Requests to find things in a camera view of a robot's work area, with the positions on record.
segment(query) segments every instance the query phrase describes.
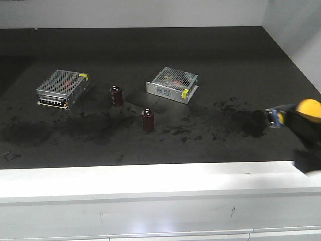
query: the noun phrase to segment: dark red capacitor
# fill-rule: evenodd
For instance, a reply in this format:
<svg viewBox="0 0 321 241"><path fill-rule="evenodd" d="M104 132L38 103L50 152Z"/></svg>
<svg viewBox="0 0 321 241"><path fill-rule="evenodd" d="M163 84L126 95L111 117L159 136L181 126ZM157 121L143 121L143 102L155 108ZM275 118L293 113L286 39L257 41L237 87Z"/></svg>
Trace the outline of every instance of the dark red capacitor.
<svg viewBox="0 0 321 241"><path fill-rule="evenodd" d="M144 131L152 132L155 130L154 112L151 109L145 109L142 114L142 127Z"/></svg>
<svg viewBox="0 0 321 241"><path fill-rule="evenodd" d="M122 100L122 90L114 85L110 88L112 104L116 107L120 107L124 104Z"/></svg>

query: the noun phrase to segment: power supply unit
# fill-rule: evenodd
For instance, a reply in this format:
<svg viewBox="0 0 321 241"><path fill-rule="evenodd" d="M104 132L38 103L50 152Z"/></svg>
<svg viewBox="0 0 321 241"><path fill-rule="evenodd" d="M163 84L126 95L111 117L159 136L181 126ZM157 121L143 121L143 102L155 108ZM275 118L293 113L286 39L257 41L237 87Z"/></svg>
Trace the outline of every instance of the power supply unit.
<svg viewBox="0 0 321 241"><path fill-rule="evenodd" d="M58 69L37 88L38 104L70 110L89 84L86 73Z"/></svg>
<svg viewBox="0 0 321 241"><path fill-rule="evenodd" d="M147 93L188 104L195 93L198 75L165 67L152 82L146 82Z"/></svg>

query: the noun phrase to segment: black tabletop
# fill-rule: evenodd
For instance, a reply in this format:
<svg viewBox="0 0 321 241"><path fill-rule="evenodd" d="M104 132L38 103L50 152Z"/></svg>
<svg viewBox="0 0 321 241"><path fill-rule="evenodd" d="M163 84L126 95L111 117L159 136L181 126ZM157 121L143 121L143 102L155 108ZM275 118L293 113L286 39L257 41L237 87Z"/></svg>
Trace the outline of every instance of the black tabletop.
<svg viewBox="0 0 321 241"><path fill-rule="evenodd" d="M293 160L266 108L320 93L262 27L0 30L0 168ZM146 93L165 67L199 75L188 105ZM86 72L70 111L37 105L55 70ZM123 89L114 107L109 88ZM155 132L142 129L144 108Z"/></svg>

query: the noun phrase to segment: white wall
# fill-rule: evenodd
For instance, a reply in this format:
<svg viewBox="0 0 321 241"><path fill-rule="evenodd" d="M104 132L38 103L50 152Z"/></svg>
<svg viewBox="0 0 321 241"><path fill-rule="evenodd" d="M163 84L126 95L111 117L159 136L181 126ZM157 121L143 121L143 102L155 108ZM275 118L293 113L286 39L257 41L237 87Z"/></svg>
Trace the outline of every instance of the white wall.
<svg viewBox="0 0 321 241"><path fill-rule="evenodd" d="M260 26L267 0L0 1L0 28Z"/></svg>
<svg viewBox="0 0 321 241"><path fill-rule="evenodd" d="M321 1L269 0L262 25L321 91Z"/></svg>

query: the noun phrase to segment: yellow label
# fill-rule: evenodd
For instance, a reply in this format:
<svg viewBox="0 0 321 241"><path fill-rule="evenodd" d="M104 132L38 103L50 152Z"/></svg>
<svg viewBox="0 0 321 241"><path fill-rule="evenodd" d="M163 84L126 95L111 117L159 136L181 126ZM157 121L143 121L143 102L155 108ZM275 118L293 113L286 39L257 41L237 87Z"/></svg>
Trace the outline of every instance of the yellow label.
<svg viewBox="0 0 321 241"><path fill-rule="evenodd" d="M188 89L184 89L184 91L182 93L182 98L183 99L186 99L187 92L189 92L189 90Z"/></svg>
<svg viewBox="0 0 321 241"><path fill-rule="evenodd" d="M88 79L89 79L88 74L79 74L79 76L80 76L80 77L85 77L85 78L86 78L86 80L88 80Z"/></svg>

